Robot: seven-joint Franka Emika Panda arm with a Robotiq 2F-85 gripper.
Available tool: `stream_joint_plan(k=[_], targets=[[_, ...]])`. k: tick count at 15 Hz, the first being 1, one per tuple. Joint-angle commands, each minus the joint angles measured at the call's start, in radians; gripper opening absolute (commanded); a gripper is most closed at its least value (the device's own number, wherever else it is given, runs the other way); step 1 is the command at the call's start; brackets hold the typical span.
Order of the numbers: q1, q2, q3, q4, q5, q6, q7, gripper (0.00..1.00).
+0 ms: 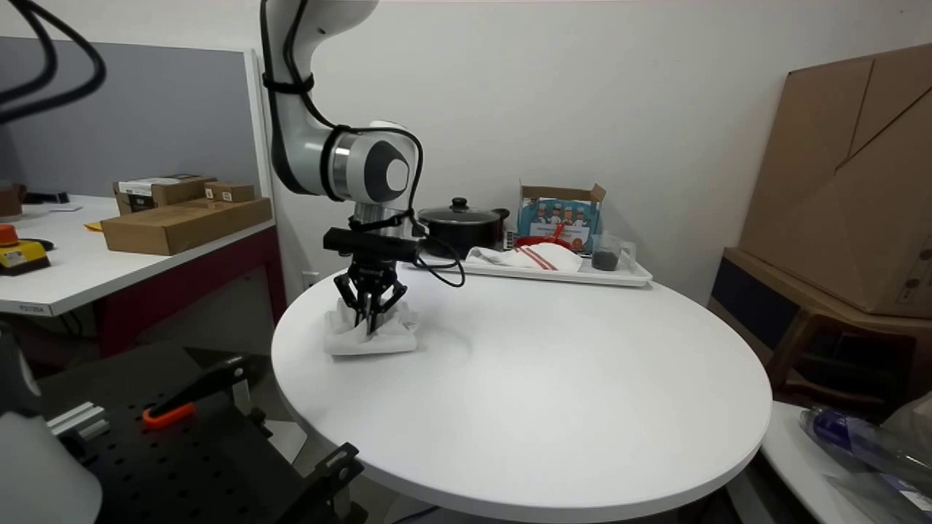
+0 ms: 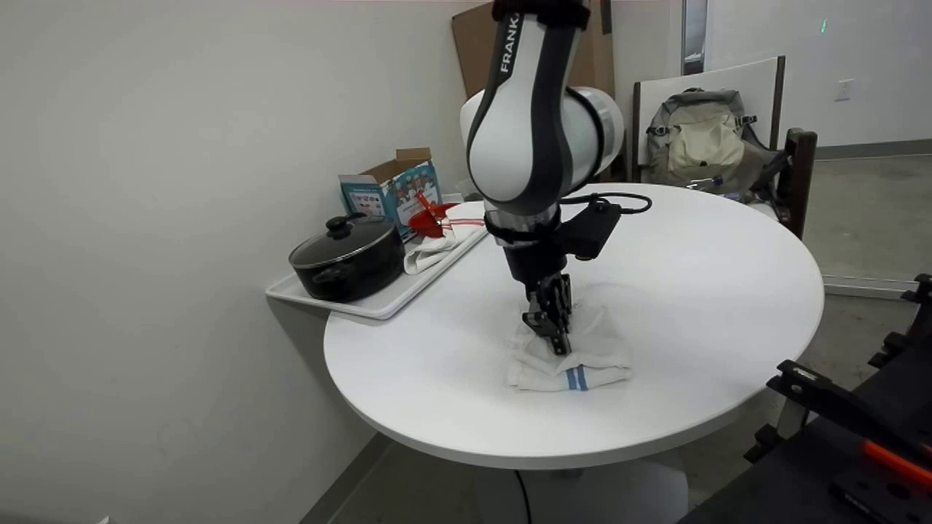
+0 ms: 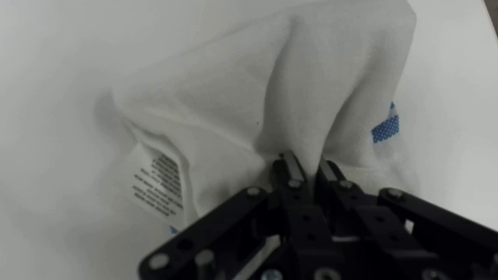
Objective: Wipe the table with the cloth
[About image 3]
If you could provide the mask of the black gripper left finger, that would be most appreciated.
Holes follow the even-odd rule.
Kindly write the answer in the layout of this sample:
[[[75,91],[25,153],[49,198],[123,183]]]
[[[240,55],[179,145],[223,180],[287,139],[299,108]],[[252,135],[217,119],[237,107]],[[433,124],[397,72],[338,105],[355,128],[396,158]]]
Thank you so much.
[[[271,184],[271,191],[238,191],[153,250],[139,264],[139,278],[231,280],[277,236],[280,247],[262,268],[279,268],[288,280],[315,280],[321,267],[333,262],[333,248],[293,152],[273,161]]]

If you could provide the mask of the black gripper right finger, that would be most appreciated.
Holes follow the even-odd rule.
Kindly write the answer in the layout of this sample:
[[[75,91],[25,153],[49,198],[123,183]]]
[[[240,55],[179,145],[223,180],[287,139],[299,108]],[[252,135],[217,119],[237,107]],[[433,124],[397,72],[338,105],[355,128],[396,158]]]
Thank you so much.
[[[352,280],[498,280],[498,231],[400,187],[368,194],[321,159],[315,198],[332,239],[351,247]]]

